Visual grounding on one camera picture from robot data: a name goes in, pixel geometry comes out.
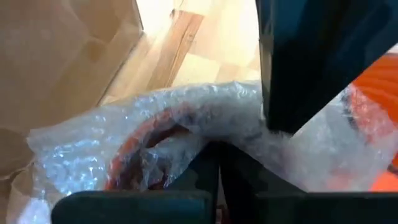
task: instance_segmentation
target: hardwood floor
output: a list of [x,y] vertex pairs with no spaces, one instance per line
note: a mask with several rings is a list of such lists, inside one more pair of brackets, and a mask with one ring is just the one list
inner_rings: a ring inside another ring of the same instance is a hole
[[101,103],[191,83],[257,79],[255,1],[183,0],[162,31],[141,39]]

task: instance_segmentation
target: plastic wrap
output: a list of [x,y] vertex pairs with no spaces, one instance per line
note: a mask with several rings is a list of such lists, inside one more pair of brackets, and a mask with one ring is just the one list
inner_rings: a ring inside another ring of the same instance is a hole
[[[363,103],[361,114],[377,118],[365,133],[350,113],[352,93]],[[261,103],[259,82],[187,86],[32,130],[27,140],[36,157],[30,196],[52,207],[82,190],[162,188],[211,140],[234,144],[309,192],[368,190],[396,153],[395,124],[352,86],[294,136],[267,130]],[[381,128],[389,131],[379,134]]]

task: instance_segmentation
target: black plastic part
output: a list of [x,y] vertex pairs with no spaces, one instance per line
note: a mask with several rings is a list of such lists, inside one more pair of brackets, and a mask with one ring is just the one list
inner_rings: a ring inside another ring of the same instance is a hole
[[258,195],[257,223],[398,223],[397,193]]
[[[271,87],[263,87],[271,130],[298,131],[398,42],[396,0],[257,0],[257,7],[261,42],[266,20],[273,23],[273,46],[262,45],[272,51]],[[262,79],[266,69],[262,62]]]
[[231,223],[398,223],[397,193],[306,194],[236,147],[212,142],[164,191],[80,192],[53,224],[215,223],[218,164]]
[[53,224],[208,223],[213,212],[205,191],[80,192],[59,201]]
[[260,220],[259,192],[303,193],[238,148],[224,144],[220,149],[223,151],[221,180],[231,223],[257,223],[256,220]]

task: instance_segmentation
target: cardboard box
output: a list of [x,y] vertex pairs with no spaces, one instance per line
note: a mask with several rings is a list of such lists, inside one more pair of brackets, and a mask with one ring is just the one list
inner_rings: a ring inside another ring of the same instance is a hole
[[[5,180],[32,158],[24,144],[30,129],[59,123],[99,102],[141,37],[142,25],[132,0],[4,0],[0,29]],[[7,186],[1,189],[0,200]]]

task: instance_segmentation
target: red object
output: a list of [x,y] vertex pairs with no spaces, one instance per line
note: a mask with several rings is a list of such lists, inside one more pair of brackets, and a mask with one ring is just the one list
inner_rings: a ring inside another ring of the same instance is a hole
[[[141,182],[142,169],[140,150],[153,147],[162,140],[175,134],[186,134],[189,130],[178,125],[174,117],[179,115],[188,116],[192,110],[183,103],[179,108],[167,108],[150,119],[144,121],[134,133],[132,133],[126,142],[119,148],[118,154],[112,159],[109,166],[108,181],[105,184],[105,190],[139,190],[138,186],[131,186],[132,180]],[[163,179],[149,186],[150,189],[163,189],[163,184],[167,179],[167,174]]]
[[[398,55],[385,54],[364,71],[354,82],[354,85],[370,100],[378,103],[393,122],[398,123]],[[355,100],[355,93],[351,95],[351,110],[356,117],[356,124],[361,130],[372,129],[377,121],[376,114],[363,114],[362,105]],[[375,135],[389,134],[390,128],[379,129],[378,133],[368,134],[372,141]],[[398,167],[398,155],[392,161]],[[398,177],[386,171],[373,185],[373,191],[398,191]]]

